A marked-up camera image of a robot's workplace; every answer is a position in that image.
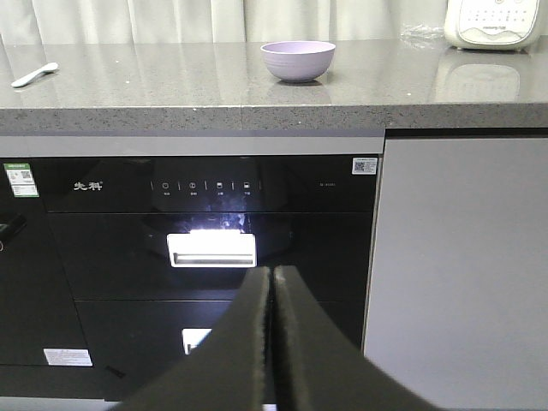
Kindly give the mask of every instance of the illuminated handle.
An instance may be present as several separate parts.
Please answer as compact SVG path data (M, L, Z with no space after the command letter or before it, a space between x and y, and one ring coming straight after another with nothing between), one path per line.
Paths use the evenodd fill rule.
M232 229L168 234L172 267L255 267L255 236Z

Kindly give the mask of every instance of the curtain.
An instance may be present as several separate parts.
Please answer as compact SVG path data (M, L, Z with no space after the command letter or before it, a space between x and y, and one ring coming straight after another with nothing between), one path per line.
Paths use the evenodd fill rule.
M6 45L394 39L446 0L0 0Z

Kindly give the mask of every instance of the spoon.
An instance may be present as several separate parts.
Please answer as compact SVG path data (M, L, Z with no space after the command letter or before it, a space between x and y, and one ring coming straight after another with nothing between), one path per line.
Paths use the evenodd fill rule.
M13 83L11 83L11 86L13 88L26 86L28 83L34 81L39 76L43 74L53 73L58 68L59 68L59 64L57 63L47 63L45 66L40 67L38 70L33 71L30 74L24 75L20 79L14 81Z

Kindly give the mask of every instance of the purple bowl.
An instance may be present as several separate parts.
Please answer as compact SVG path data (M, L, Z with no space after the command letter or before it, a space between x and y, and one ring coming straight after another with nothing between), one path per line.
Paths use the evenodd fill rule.
M325 73L335 53L335 45L325 41L280 41L260 49L268 70L291 83L311 81Z

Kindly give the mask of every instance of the gray cabinet door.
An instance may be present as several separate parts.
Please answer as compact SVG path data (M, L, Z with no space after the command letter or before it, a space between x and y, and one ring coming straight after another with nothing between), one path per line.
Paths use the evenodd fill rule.
M548 405L548 139L388 140L366 356L445 408Z

